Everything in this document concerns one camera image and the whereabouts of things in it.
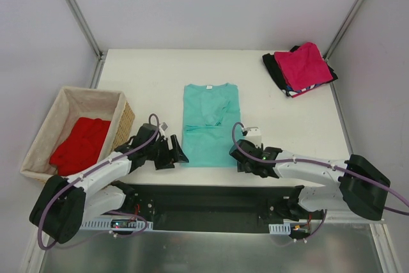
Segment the patterned t shirt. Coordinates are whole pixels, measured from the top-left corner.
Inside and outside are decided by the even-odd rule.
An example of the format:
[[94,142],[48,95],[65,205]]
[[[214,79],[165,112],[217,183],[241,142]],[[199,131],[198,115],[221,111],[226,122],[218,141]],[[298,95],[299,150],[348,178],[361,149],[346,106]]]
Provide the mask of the patterned t shirt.
[[290,85],[287,84],[286,87],[283,89],[283,92],[286,94],[287,97],[295,98],[315,88],[319,88],[320,86],[321,84],[313,84],[306,88],[302,88],[301,90],[294,90]]

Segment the wicker basket with cloth liner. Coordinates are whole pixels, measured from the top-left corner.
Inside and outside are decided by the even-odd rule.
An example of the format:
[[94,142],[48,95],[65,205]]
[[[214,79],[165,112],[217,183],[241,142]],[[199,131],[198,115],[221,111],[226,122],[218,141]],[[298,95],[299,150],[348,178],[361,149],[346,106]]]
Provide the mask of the wicker basket with cloth liner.
[[45,184],[57,173],[49,159],[81,117],[111,124],[98,160],[106,158],[130,137],[135,114],[122,91],[63,86],[40,127],[20,169],[20,174]]

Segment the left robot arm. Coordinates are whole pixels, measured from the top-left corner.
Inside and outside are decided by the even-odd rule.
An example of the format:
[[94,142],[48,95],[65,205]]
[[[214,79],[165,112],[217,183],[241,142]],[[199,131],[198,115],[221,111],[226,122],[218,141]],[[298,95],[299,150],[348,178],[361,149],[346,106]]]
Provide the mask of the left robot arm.
[[51,176],[29,215],[29,222],[56,243],[71,240],[82,224],[110,211],[122,215],[140,211],[141,202],[121,178],[152,161],[155,169],[188,163],[176,135],[166,137],[162,125],[143,124],[137,134],[107,158],[75,175]]

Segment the pink t shirt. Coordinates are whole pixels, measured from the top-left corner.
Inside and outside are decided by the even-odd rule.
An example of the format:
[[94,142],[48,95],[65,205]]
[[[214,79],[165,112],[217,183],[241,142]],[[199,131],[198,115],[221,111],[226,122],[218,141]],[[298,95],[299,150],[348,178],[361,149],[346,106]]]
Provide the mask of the pink t shirt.
[[295,91],[333,79],[315,43],[307,42],[293,52],[274,52],[274,58],[285,80]]

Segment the teal t shirt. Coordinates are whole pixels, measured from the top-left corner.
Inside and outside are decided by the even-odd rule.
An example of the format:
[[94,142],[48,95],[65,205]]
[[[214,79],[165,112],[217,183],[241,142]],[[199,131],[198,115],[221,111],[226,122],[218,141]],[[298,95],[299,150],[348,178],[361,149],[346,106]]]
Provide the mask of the teal t shirt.
[[241,121],[238,86],[186,85],[183,94],[182,149],[192,168],[233,168],[233,125]]

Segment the black t shirt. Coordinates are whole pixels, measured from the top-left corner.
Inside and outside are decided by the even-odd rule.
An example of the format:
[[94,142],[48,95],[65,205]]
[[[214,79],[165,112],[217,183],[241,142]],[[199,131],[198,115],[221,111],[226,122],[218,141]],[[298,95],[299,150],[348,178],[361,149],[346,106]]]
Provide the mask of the black t shirt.
[[[290,52],[296,51],[300,46],[294,46]],[[274,58],[274,54],[265,54],[262,56],[262,60],[263,60],[263,64],[266,67],[266,70],[269,74],[269,76],[272,78],[272,80],[274,81],[274,83],[277,85],[277,87],[283,92],[283,89],[286,87],[286,85],[288,84],[288,82],[285,80],[281,69],[279,68],[275,58]],[[322,85],[325,84],[330,84],[331,82],[334,82],[338,79],[338,76],[336,75],[335,71],[327,64],[333,79],[327,83],[324,83]]]

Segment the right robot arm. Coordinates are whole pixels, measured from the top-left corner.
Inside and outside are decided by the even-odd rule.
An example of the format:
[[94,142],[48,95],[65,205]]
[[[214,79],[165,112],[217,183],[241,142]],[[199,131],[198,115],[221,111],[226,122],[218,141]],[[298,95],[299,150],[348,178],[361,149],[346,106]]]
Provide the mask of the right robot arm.
[[248,140],[234,144],[230,156],[239,172],[262,178],[287,178],[310,182],[296,186],[287,198],[274,205],[285,219],[298,221],[321,210],[351,211],[355,215],[379,221],[387,198],[383,186],[390,180],[360,155],[347,160],[313,160],[280,148],[258,148]]

